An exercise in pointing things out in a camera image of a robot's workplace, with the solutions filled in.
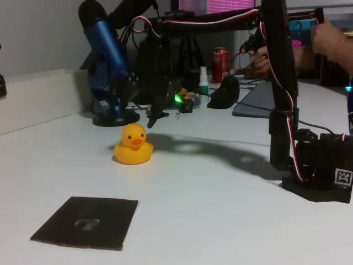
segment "duck beak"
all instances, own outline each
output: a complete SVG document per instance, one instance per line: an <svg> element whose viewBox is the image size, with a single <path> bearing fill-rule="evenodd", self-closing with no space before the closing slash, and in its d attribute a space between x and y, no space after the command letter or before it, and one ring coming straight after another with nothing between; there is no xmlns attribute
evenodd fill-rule
<svg viewBox="0 0 353 265"><path fill-rule="evenodd" d="M142 143L142 140L136 139L131 142L133 145L140 145Z"/></svg>

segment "black computer mouse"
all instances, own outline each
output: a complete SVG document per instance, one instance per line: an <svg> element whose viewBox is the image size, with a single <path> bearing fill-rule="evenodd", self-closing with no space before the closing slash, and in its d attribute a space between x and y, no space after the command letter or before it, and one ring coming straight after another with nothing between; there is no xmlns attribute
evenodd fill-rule
<svg viewBox="0 0 353 265"><path fill-rule="evenodd" d="M223 79L220 88L211 94L211 101L207 107L210 109L228 109L240 94L239 81L235 76L227 76Z"/></svg>

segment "dark fabric square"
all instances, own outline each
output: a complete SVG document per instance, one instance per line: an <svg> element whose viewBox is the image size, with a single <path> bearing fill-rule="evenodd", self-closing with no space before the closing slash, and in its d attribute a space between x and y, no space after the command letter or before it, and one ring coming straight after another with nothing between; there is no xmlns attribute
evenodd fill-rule
<svg viewBox="0 0 353 265"><path fill-rule="evenodd" d="M136 200L71 197L31 240L121 251L137 204Z"/></svg>

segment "green led light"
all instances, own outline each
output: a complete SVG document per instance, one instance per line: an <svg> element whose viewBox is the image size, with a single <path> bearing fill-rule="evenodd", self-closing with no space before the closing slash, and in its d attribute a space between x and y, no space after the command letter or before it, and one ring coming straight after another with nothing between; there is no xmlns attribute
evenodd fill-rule
<svg viewBox="0 0 353 265"><path fill-rule="evenodd" d="M179 103L182 103L183 101L181 100L181 98L178 96L178 95L175 95L175 101L176 102L179 102Z"/></svg>

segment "rubber duck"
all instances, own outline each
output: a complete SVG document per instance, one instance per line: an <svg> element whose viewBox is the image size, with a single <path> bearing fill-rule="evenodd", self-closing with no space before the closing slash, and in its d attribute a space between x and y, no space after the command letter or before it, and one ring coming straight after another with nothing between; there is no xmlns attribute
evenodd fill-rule
<svg viewBox="0 0 353 265"><path fill-rule="evenodd" d="M116 159L125 165L138 165L151 159L153 145L146 141L146 131L138 124L127 125L121 141L114 148Z"/></svg>

